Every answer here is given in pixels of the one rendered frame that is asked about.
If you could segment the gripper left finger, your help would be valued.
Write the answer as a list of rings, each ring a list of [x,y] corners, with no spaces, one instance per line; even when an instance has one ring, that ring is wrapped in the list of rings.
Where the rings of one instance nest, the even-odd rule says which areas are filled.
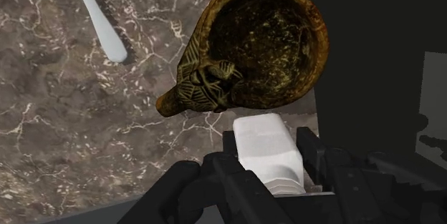
[[[293,224],[260,179],[224,143],[198,164],[174,163],[117,224],[196,224],[216,206],[223,224]]]

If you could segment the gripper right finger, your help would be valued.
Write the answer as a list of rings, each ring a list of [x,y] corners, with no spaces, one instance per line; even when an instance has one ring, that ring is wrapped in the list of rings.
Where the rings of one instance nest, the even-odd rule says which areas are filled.
[[[371,152],[362,160],[298,127],[313,182],[337,198],[343,224],[447,224],[447,171],[417,154]]]

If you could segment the white rectangular bottle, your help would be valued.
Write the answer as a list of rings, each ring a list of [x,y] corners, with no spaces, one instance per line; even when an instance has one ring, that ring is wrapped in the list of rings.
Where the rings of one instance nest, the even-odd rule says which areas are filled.
[[[306,192],[302,155],[278,114],[240,117],[234,120],[233,131],[239,162],[272,195]]]

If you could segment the brown carved ceramic bowl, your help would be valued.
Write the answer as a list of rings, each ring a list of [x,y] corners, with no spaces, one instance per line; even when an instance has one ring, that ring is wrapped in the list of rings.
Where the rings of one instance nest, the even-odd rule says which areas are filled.
[[[305,96],[329,54],[327,27],[311,0],[210,0],[157,111],[274,109]]]

